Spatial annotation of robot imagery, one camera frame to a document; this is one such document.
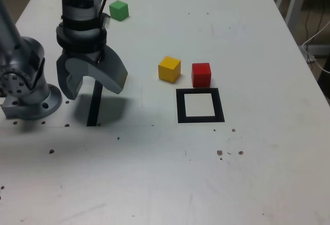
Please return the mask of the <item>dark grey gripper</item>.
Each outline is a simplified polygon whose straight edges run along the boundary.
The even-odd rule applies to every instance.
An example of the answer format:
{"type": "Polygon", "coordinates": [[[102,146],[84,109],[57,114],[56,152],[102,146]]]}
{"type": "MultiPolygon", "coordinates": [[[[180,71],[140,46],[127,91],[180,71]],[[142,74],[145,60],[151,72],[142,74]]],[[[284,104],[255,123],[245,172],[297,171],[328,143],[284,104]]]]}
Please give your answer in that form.
{"type": "Polygon", "coordinates": [[[59,86],[70,100],[76,99],[84,76],[92,77],[107,90],[120,94],[128,75],[122,60],[109,46],[93,53],[64,50],[56,66],[59,86]]]}

